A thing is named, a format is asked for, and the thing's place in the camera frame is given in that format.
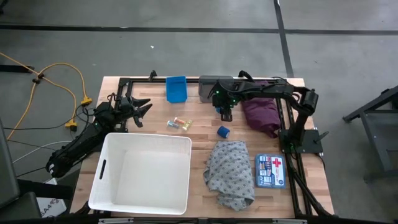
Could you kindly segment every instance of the yellow plug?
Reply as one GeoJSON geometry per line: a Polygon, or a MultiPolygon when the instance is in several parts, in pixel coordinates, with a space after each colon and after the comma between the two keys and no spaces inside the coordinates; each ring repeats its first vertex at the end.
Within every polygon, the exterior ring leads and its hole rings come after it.
{"type": "Polygon", "coordinates": [[[65,124],[66,128],[69,128],[71,131],[77,131],[77,123],[75,120],[71,119],[68,123],[65,124]]]}
{"type": "Polygon", "coordinates": [[[82,106],[87,106],[91,102],[93,102],[93,99],[89,98],[88,96],[85,96],[84,99],[80,102],[82,106]]]}

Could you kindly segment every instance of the small bottle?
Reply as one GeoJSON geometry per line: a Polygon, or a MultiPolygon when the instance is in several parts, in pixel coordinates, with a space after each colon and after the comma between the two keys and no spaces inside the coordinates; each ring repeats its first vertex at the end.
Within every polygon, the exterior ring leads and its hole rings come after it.
{"type": "Polygon", "coordinates": [[[191,126],[192,124],[192,120],[188,120],[187,122],[185,122],[185,124],[182,126],[182,129],[184,131],[188,131],[188,128],[191,126]]]}
{"type": "Polygon", "coordinates": [[[178,124],[174,123],[173,121],[168,121],[167,126],[177,129],[180,127],[178,124]]]}
{"type": "Polygon", "coordinates": [[[178,124],[185,124],[185,121],[178,119],[177,117],[174,118],[174,122],[178,124]]]}

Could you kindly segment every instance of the gray towel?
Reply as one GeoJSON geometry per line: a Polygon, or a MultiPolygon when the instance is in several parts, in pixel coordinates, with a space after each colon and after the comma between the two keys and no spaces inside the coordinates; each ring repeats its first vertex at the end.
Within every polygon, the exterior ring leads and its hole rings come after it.
{"type": "Polygon", "coordinates": [[[219,141],[203,173],[210,190],[217,190],[218,203],[240,211],[254,201],[254,183],[244,141],[219,141]]]}

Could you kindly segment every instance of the yellow extension cord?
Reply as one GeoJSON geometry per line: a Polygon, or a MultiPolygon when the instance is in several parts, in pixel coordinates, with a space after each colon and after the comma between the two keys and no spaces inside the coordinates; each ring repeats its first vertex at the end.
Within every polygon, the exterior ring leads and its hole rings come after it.
{"type": "MultiPolygon", "coordinates": [[[[30,70],[31,72],[35,73],[37,76],[39,76],[40,74],[42,74],[42,73],[43,73],[44,71],[46,71],[47,69],[49,69],[49,68],[51,68],[51,67],[54,67],[54,66],[56,66],[56,65],[66,65],[66,66],[69,66],[69,67],[71,67],[72,69],[74,69],[76,72],[79,73],[80,78],[81,78],[81,82],[82,82],[82,84],[83,84],[83,96],[84,96],[84,99],[83,99],[83,101],[80,102],[81,105],[88,105],[88,104],[90,104],[90,103],[93,101],[93,100],[92,100],[91,98],[89,98],[89,97],[87,96],[87,94],[86,94],[86,86],[85,86],[85,80],[84,80],[84,78],[83,78],[83,74],[79,71],[79,69],[77,69],[77,68],[74,67],[73,65],[70,65],[70,64],[68,64],[68,63],[62,63],[62,62],[61,62],[61,63],[54,63],[54,64],[52,64],[52,65],[49,65],[49,66],[43,68],[40,72],[36,72],[35,70],[30,69],[30,68],[27,67],[26,65],[24,65],[24,64],[22,64],[22,63],[20,63],[20,62],[18,62],[17,60],[15,60],[15,59],[13,59],[13,58],[10,58],[9,56],[3,54],[2,52],[0,52],[0,55],[2,55],[3,57],[8,58],[9,60],[12,60],[13,62],[19,64],[20,66],[22,66],[22,67],[24,67],[24,68],[30,70]]],[[[69,127],[70,125],[76,125],[76,122],[74,121],[75,112],[76,112],[76,96],[75,96],[75,94],[73,94],[73,92],[72,92],[70,89],[68,89],[67,87],[62,86],[62,85],[59,85],[59,84],[56,84],[56,83],[52,82],[51,80],[49,80],[48,78],[43,77],[43,79],[46,80],[47,82],[49,82],[49,83],[51,83],[51,84],[53,84],[53,85],[59,87],[59,88],[63,88],[64,90],[66,90],[67,92],[69,92],[69,93],[72,95],[72,97],[73,97],[73,114],[72,114],[71,120],[70,120],[67,124],[65,124],[65,126],[66,126],[66,127],[69,127]]],[[[32,104],[32,99],[33,99],[33,94],[34,94],[35,88],[36,88],[36,83],[34,83],[33,86],[32,86],[32,91],[31,91],[31,93],[30,93],[29,102],[28,102],[28,105],[27,105],[27,107],[26,107],[26,109],[25,109],[25,112],[24,112],[24,114],[21,116],[21,118],[19,119],[18,123],[15,125],[14,129],[18,128],[18,126],[20,125],[20,123],[22,122],[22,120],[24,119],[24,117],[26,116],[27,112],[29,111],[30,105],[32,104]]],[[[11,131],[11,133],[10,133],[10,134],[8,135],[8,137],[7,137],[7,140],[11,138],[11,136],[14,134],[14,131],[15,131],[15,130],[12,130],[12,131],[11,131]]]]}

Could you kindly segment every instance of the white plastic bin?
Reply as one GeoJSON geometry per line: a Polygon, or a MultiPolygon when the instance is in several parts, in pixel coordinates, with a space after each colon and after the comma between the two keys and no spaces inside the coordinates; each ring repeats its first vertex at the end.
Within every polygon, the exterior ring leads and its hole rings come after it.
{"type": "Polygon", "coordinates": [[[182,215],[192,142],[159,134],[105,137],[88,205],[95,210],[182,215]]]}

